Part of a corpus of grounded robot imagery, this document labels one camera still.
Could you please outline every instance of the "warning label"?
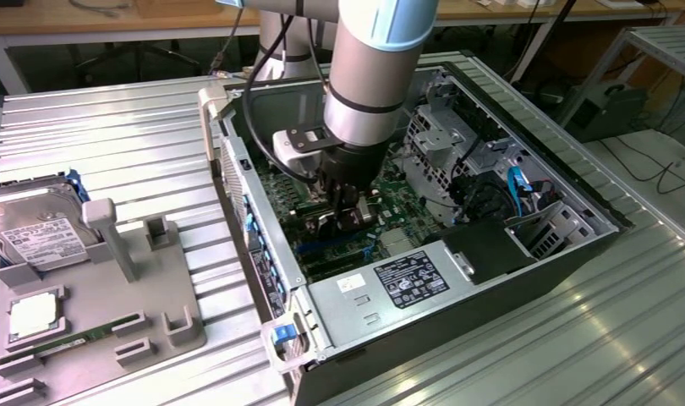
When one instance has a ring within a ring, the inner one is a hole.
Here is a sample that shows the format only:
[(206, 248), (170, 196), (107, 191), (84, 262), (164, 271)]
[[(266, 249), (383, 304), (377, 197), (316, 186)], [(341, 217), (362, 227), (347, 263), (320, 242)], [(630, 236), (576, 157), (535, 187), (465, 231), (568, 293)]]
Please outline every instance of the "warning label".
[(375, 272), (399, 309), (450, 289), (425, 251), (378, 266)]
[(67, 218), (3, 231), (1, 235), (33, 266), (85, 253), (84, 242)]

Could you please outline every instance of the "robotic arm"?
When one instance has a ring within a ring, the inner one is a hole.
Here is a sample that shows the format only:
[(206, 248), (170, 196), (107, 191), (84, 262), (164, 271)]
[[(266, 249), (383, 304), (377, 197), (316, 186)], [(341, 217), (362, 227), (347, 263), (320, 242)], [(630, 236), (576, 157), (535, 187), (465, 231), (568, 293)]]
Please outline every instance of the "robotic arm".
[[(383, 166), (423, 42), (434, 27), (438, 1), (339, 0), (338, 4), (330, 0), (222, 0), (222, 3), (263, 10), (262, 49), (250, 82), (259, 76), (264, 79), (308, 76), (315, 66), (307, 19), (316, 19), (316, 38), (322, 42), (330, 41), (330, 31), (338, 22), (324, 125), (316, 131), (294, 129), (278, 133), (275, 154), (263, 145), (260, 148), (290, 176), (307, 183), (318, 182), (339, 227), (345, 231), (362, 229), (373, 217), (365, 198)], [(282, 42), (286, 42), (283, 52), (279, 51)], [(298, 140), (318, 139), (327, 140), (324, 147), (311, 150), (299, 146), (307, 143)], [(291, 167), (290, 160), (284, 163), (279, 159), (284, 155), (282, 144), (295, 148), (296, 158), (310, 158), (318, 164), (312, 177), (304, 177), (310, 171), (303, 167)]]

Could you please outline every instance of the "hard drive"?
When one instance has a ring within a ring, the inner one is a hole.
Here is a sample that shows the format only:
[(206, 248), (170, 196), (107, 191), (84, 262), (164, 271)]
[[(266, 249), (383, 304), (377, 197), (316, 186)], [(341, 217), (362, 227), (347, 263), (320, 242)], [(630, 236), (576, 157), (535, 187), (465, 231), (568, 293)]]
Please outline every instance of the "hard drive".
[(81, 223), (79, 186), (51, 176), (0, 187), (0, 256), (37, 271), (88, 259), (85, 247), (102, 242)]

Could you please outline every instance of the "motherboard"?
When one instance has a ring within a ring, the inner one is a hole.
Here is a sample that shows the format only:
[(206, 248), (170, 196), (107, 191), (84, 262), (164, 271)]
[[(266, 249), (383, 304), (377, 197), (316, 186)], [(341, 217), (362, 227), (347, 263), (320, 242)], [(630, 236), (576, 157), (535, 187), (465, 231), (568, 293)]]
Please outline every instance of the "motherboard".
[(260, 170), (259, 178), (302, 271), (311, 281), (419, 247), (425, 238), (443, 229), (441, 219), (427, 210), (391, 159), (373, 183), (370, 205), (377, 205), (379, 213), (377, 226), (323, 242), (306, 239), (303, 224), (298, 222), (302, 211), (326, 206), (322, 194), (271, 169)]

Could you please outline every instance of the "aluminum table surface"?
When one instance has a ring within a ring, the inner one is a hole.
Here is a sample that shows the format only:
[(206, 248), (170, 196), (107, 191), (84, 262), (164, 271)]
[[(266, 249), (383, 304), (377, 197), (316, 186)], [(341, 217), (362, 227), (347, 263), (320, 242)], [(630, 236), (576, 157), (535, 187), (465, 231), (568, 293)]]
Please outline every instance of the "aluminum table surface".
[[(685, 404), (685, 230), (475, 58), (437, 58), (459, 63), (637, 227), (551, 294), (328, 404)], [(91, 197), (120, 203), (120, 230), (168, 213), (207, 326), (204, 348), (69, 403), (143, 393), (143, 404), (288, 404), (211, 190), (195, 101), (207, 83), (15, 96), (4, 106), (0, 181), (73, 167)]]

